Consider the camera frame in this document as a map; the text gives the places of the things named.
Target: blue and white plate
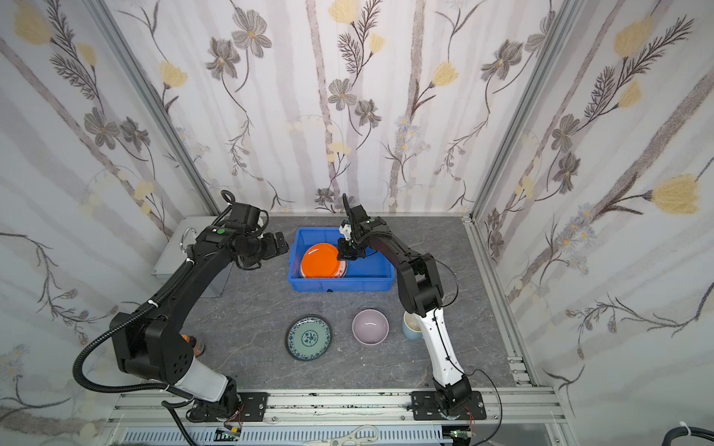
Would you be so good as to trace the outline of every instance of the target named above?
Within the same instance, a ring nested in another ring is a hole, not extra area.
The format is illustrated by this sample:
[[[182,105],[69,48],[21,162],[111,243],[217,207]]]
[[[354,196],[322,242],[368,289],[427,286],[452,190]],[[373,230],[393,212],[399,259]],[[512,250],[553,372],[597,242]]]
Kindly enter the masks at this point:
[[[317,315],[304,315],[285,334],[285,347],[295,359],[311,361],[322,356],[330,346],[332,330],[326,320]]]

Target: metal handle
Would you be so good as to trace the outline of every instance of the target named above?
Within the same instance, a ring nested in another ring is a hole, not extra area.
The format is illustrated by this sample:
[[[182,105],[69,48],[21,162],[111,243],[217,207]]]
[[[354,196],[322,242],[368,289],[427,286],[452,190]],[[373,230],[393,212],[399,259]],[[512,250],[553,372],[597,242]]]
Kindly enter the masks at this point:
[[[188,234],[189,231],[193,231],[193,236],[196,237],[198,233],[196,232],[195,229],[193,228],[186,228],[186,230],[183,232],[183,235],[181,236],[181,242],[179,243],[179,247],[181,247],[181,252],[186,254],[186,248],[183,246],[183,240],[186,238],[186,234]]]

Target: floral wallpaper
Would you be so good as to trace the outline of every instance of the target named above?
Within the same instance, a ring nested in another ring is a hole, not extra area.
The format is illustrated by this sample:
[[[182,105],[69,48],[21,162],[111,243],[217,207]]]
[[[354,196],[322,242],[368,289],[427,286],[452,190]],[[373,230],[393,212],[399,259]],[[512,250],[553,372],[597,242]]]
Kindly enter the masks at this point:
[[[205,212],[81,3],[0,9],[1,442],[93,445],[116,395],[81,389],[74,358],[156,291],[172,229]],[[86,372],[131,382],[103,352]]]
[[[478,214],[531,372],[585,446],[711,427],[713,17],[585,2]]]
[[[208,188],[467,212],[559,1],[109,0]]]

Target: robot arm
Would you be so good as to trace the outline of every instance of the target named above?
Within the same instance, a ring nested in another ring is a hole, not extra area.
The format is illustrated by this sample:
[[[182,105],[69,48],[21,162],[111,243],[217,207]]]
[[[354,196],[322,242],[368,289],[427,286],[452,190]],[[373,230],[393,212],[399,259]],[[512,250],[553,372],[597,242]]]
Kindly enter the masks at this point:
[[[384,254],[396,269],[399,300],[408,313],[416,313],[426,342],[434,376],[439,410],[446,417],[461,414],[471,399],[471,384],[463,374],[451,346],[443,319],[443,289],[434,257],[409,248],[392,234],[382,217],[369,217],[362,206],[350,208],[343,195],[347,220],[338,240],[338,259],[366,257],[370,247]]]
[[[282,233],[264,233],[265,226],[258,226],[259,209],[236,203],[228,191],[221,195],[229,207],[201,231],[196,243],[187,250],[186,261],[193,263],[188,275],[177,278],[182,270],[179,268],[132,315],[148,309],[147,306],[151,311],[112,335],[119,369],[164,382],[170,391],[178,390],[185,393],[183,396],[195,398],[195,407],[187,416],[196,422],[228,418],[240,407],[240,401],[233,378],[214,372],[193,356],[191,346],[180,334],[186,316],[208,284],[231,262],[236,262],[241,269],[256,269],[261,260],[288,252]],[[221,220],[228,212],[230,215]],[[167,287],[175,290],[170,297],[156,303]],[[110,329],[120,326],[132,315],[118,313]]]

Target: gray table surface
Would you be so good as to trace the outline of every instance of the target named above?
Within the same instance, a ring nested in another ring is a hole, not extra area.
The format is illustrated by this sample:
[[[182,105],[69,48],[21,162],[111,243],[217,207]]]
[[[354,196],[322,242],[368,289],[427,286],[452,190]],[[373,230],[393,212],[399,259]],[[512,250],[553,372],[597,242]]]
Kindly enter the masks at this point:
[[[283,231],[288,244],[296,228],[338,226],[343,216],[271,216],[267,231]],[[480,368],[501,387],[513,387],[498,326],[483,288],[466,230],[459,217],[390,217],[387,223],[404,243],[431,253],[449,265],[460,287],[456,304],[445,308],[451,341],[466,372]],[[238,388],[349,389],[431,387],[431,362],[422,340],[404,338],[403,308],[396,280],[387,292],[297,293],[287,281],[288,256],[263,262],[255,271],[233,267],[222,298],[201,298],[182,333],[206,344],[201,361],[233,376]],[[439,266],[445,302],[453,297],[452,275]],[[352,319],[375,308],[389,321],[380,345],[367,347],[352,335]],[[320,358],[303,362],[285,348],[289,325],[299,316],[317,314],[331,325],[332,342]],[[472,387],[490,387],[479,372]]]

